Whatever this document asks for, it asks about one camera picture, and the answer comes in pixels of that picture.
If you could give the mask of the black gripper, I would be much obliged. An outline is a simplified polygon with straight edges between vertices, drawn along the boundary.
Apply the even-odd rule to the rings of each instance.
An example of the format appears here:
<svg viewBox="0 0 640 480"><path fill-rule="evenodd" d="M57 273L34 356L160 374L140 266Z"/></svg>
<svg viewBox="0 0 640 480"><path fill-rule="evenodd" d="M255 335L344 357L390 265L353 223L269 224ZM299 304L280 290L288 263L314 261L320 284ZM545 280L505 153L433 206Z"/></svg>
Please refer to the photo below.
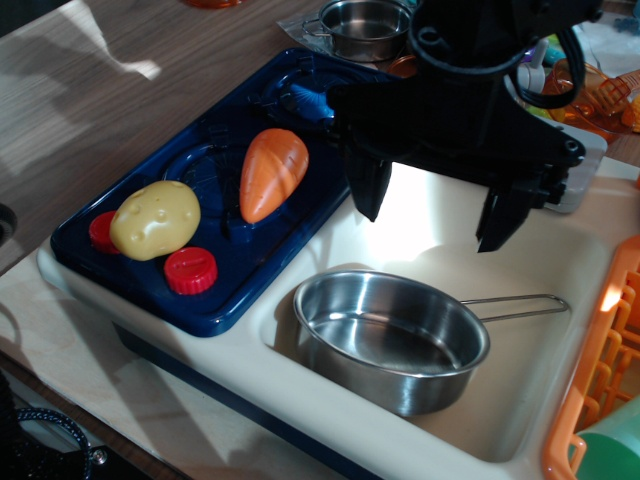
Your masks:
<svg viewBox="0 0 640 480"><path fill-rule="evenodd" d="M586 153L520 107L503 82L413 76L333 87L327 101L356 209L377 219L394 163L486 186L479 253L499 250L531 208L558 199Z"/></svg>

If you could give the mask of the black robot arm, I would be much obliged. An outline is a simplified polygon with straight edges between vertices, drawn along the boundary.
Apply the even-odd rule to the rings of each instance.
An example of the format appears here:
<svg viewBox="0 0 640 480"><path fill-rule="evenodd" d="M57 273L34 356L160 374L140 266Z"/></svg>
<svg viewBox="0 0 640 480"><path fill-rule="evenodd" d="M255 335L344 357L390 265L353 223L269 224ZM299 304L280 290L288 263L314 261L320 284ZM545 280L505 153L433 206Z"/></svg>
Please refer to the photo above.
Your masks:
<svg viewBox="0 0 640 480"><path fill-rule="evenodd" d="M394 164L485 186L478 248L493 252L529 212L558 203L584 146L529 106L570 104L585 78L574 28L602 16L598 1L422 1L408 40L414 76L330 89L334 129L357 210L378 216ZM574 88L542 95L517 69L539 40L556 36Z"/></svg>

